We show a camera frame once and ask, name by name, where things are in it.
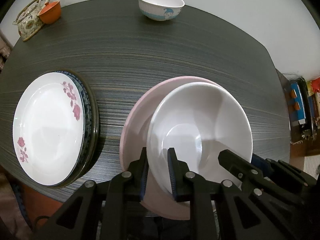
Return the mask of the pink bowl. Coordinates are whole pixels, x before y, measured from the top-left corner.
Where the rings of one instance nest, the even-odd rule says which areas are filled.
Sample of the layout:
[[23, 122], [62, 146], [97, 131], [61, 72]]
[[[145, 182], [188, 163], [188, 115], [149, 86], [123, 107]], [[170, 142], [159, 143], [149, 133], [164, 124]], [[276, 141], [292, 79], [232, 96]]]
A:
[[[132, 161], [140, 158], [142, 148], [146, 146], [150, 120], [160, 102], [175, 88], [191, 82], [214, 83], [196, 76], [174, 77], [153, 86], [136, 102], [125, 121], [120, 138], [119, 159], [123, 171], [129, 168]], [[148, 172], [145, 196], [140, 203], [164, 218], [190, 219], [189, 206], [175, 202], [171, 196], [163, 192], [151, 171]]]

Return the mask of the white Rabbit bowl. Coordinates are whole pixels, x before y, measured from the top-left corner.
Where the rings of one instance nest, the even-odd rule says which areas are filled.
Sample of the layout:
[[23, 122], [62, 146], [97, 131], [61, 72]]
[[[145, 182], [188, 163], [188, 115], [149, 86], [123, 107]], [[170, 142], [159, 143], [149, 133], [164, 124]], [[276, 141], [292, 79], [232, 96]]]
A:
[[231, 150], [251, 161], [253, 139], [245, 111], [227, 90], [191, 82], [175, 88], [157, 106], [146, 148], [151, 172], [170, 196], [168, 149], [174, 148], [178, 160], [205, 179], [217, 183], [229, 179], [240, 186], [240, 180], [219, 164], [218, 155]]

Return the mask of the white plate pink flowers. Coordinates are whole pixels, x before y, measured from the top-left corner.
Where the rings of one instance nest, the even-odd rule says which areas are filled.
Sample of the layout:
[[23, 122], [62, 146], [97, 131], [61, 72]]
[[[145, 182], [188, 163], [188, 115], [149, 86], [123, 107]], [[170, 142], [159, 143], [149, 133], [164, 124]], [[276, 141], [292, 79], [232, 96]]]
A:
[[16, 157], [32, 180], [55, 186], [67, 179], [84, 137], [84, 104], [70, 77], [43, 74], [25, 89], [15, 110], [12, 139]]

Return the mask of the white bowl blue print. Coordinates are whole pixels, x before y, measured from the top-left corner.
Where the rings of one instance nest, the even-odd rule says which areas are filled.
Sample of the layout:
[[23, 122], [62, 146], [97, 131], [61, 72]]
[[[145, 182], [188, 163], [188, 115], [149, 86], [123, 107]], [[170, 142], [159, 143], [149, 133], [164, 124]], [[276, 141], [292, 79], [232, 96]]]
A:
[[155, 21], [176, 18], [185, 6], [184, 0], [138, 0], [141, 13]]

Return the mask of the blue box orange labels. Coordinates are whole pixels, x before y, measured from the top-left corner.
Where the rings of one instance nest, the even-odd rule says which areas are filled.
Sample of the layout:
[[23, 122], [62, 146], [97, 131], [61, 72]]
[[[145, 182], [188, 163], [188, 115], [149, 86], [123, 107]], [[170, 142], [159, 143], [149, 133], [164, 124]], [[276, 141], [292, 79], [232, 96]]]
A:
[[306, 114], [302, 94], [296, 81], [290, 83], [289, 95], [289, 105], [293, 107], [293, 112], [291, 114], [291, 117], [293, 118], [293, 125], [298, 126], [306, 124]]

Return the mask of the dark side shelf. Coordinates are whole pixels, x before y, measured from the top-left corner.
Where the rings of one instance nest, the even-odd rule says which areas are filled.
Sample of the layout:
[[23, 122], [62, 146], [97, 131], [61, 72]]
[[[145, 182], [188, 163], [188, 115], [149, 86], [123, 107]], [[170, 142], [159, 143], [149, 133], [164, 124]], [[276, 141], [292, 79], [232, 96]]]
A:
[[289, 113], [291, 144], [306, 144], [306, 155], [319, 155], [319, 107], [302, 77], [287, 79], [277, 71]]

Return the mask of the beige patterned curtain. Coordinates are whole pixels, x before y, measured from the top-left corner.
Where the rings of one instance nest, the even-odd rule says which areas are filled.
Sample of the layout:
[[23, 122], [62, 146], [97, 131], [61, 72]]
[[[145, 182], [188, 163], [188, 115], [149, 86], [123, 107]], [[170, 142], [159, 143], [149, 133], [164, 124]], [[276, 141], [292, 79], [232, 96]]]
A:
[[12, 46], [1, 33], [0, 35], [0, 70], [2, 72], [4, 65], [11, 53]]

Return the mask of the floral ceramic teapot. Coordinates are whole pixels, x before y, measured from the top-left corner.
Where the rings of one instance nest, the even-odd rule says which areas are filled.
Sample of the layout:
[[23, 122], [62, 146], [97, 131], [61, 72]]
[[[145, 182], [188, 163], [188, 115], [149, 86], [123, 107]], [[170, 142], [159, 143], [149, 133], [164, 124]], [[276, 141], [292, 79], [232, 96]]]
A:
[[27, 41], [34, 36], [45, 23], [40, 19], [39, 12], [45, 7], [45, 3], [50, 0], [33, 0], [24, 7], [12, 23], [18, 28], [18, 33], [22, 41]]

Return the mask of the orange lidded teacup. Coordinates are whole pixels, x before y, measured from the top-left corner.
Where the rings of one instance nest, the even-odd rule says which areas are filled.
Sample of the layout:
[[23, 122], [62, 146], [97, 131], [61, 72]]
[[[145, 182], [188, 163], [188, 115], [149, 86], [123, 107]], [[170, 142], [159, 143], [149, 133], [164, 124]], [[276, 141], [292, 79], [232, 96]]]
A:
[[40, 20], [45, 24], [52, 24], [61, 16], [60, 0], [45, 2], [44, 7], [37, 14]]

